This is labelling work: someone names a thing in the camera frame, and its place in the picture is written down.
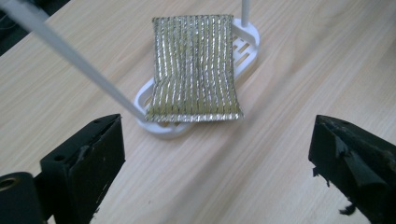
gold-colored fabric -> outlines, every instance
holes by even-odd
[[[154,18],[154,93],[146,119],[239,119],[231,15]]]

light wood surface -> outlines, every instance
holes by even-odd
[[[252,0],[261,35],[238,85],[245,118],[174,140],[146,133],[77,69],[28,35],[0,58],[0,175],[39,160],[99,117],[121,113],[126,162],[92,223],[369,223],[313,177],[316,114],[396,144],[396,1]],[[72,0],[48,24],[131,101],[154,72],[151,18],[234,14],[228,0]]]

black object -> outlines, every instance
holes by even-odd
[[[88,224],[125,162],[120,115],[96,119],[41,161],[0,177],[0,223]]]
[[[372,223],[396,223],[396,146],[344,120],[318,115],[309,160]]]

wood grain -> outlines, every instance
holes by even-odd
[[[234,14],[239,1],[73,0],[48,24],[131,101],[154,73],[151,18]],[[156,139],[34,35],[0,58],[0,175],[93,119],[122,114],[126,160],[92,223],[369,223],[307,159],[316,114],[396,144],[396,2],[252,0],[255,69],[243,120]]]

metallic mesh pad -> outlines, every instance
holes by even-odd
[[[239,119],[231,15],[154,18],[154,93],[146,119]]]

